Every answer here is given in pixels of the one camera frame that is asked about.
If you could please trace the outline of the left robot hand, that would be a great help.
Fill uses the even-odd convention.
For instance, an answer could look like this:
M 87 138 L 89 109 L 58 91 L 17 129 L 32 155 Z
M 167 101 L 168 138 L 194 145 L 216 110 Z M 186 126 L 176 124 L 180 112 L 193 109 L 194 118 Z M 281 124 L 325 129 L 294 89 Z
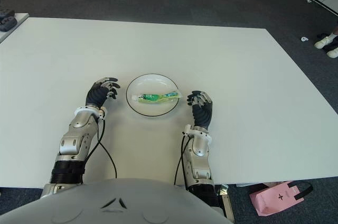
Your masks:
M 104 77 L 96 81 L 87 93 L 85 105 L 101 108 L 108 98 L 116 99 L 117 89 L 120 88 L 117 81 L 118 79 L 113 77 Z

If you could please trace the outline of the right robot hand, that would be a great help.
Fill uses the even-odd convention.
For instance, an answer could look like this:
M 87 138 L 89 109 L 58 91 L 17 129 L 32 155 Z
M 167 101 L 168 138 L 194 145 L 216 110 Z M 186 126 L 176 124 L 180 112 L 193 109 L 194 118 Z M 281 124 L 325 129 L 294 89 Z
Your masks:
M 204 91 L 194 90 L 187 96 L 187 104 L 192 107 L 194 126 L 208 129 L 212 119 L 213 102 Z

